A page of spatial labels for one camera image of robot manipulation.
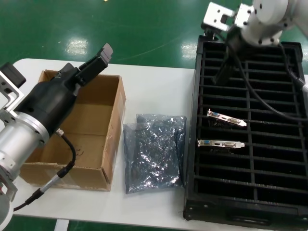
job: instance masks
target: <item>white table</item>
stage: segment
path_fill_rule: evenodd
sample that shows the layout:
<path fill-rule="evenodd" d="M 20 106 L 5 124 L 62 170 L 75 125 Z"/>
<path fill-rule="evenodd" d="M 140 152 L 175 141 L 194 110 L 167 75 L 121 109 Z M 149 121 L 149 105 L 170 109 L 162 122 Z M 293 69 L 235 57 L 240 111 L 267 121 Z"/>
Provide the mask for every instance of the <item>white table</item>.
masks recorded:
<path fill-rule="evenodd" d="M 14 66 L 27 79 L 21 91 L 27 95 L 37 83 L 42 70 L 60 70 L 66 63 L 67 61 L 37 59 L 16 62 Z M 111 64 L 103 73 L 121 75 L 123 78 L 127 97 L 124 123 L 134 123 L 137 113 L 156 113 L 185 115 L 190 124 L 193 69 Z M 126 195 L 124 168 L 122 137 L 110 192 L 49 189 L 40 199 L 16 214 L 195 231 L 257 230 L 186 221 L 182 215 L 184 190 L 181 188 Z M 21 178 L 16 180 L 16 186 L 18 192 L 14 206 L 23 203 L 36 190 Z"/>

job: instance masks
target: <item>open cardboard box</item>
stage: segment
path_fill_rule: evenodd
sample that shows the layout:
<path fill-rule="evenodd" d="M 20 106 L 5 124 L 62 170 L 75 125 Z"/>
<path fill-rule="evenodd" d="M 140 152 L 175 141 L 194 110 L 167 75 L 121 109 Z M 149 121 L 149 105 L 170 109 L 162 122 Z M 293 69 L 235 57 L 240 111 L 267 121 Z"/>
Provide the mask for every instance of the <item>open cardboard box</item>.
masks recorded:
<path fill-rule="evenodd" d="M 48 81 L 55 74 L 43 71 L 39 81 Z M 76 149 L 76 164 L 57 187 L 110 190 L 125 101 L 120 76 L 98 75 L 80 89 L 72 113 L 61 125 Z M 20 176 L 30 184 L 44 185 L 71 158 L 69 146 L 54 134 L 27 159 Z"/>

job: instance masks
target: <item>metal bracket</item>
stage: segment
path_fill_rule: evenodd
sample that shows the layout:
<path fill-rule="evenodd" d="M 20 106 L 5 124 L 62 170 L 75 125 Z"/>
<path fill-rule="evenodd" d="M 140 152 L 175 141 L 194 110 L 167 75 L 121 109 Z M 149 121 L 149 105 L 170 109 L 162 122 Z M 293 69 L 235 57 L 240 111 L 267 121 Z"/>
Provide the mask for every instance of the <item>metal bracket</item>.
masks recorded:
<path fill-rule="evenodd" d="M 202 23 L 202 28 L 204 29 L 207 26 L 210 26 L 222 31 L 228 31 L 230 27 L 221 22 L 224 15 L 227 17 L 234 17 L 235 12 L 226 7 L 210 2 Z"/>
<path fill-rule="evenodd" d="M 213 27 L 221 31 L 228 31 L 230 26 L 223 22 L 223 16 L 225 15 L 226 17 L 234 18 L 234 24 L 242 28 L 252 12 L 254 12 L 254 7 L 245 4 L 241 4 L 238 11 L 233 11 L 210 2 L 201 27 L 203 29 Z"/>
<path fill-rule="evenodd" d="M 198 140 L 198 147 L 212 146 L 221 148 L 244 148 L 245 144 L 239 141 L 213 141 L 213 140 Z"/>
<path fill-rule="evenodd" d="M 5 195 L 9 198 L 10 201 L 13 201 L 17 192 L 17 188 L 10 180 L 10 178 L 6 174 L 6 170 L 3 169 L 2 166 L 0 166 L 0 182 L 4 184 L 7 188 Z"/>
<path fill-rule="evenodd" d="M 24 94 L 0 71 L 0 93 L 4 95 L 8 102 L 0 109 L 0 119 L 4 124 L 5 121 L 15 121 L 17 114 L 13 109 L 23 99 Z"/>

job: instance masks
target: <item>black plastic tray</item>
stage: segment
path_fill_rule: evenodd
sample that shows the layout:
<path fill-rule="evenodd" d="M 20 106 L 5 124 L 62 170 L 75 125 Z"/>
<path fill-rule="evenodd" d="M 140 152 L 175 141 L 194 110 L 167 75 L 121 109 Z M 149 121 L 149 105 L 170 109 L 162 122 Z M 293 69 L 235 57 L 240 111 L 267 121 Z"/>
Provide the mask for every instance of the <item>black plastic tray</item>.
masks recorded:
<path fill-rule="evenodd" d="M 304 78 L 299 43 L 283 43 L 293 72 Z M 225 45 L 200 36 L 195 67 L 184 217 L 276 230 L 308 229 L 307 130 L 274 115 L 247 90 L 238 69 L 213 85 Z M 306 117 L 307 94 L 287 76 L 279 48 L 254 49 L 242 62 L 250 83 L 274 108 Z M 245 128 L 208 125 L 206 112 L 243 119 Z M 197 147 L 197 139 L 241 141 L 231 153 Z"/>

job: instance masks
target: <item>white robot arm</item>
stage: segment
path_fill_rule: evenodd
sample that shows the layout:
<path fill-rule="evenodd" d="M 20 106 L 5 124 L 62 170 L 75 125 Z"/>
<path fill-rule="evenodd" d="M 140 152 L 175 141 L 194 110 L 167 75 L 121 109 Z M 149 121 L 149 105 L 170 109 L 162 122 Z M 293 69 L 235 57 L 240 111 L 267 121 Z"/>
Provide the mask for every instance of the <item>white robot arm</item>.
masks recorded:
<path fill-rule="evenodd" d="M 252 6 L 241 4 L 232 11 L 210 3 L 202 27 L 220 31 L 241 29 L 241 37 L 252 46 L 277 45 L 284 30 L 297 26 L 308 37 L 308 0 L 254 0 Z M 226 18 L 234 19 L 234 25 L 225 24 Z"/>

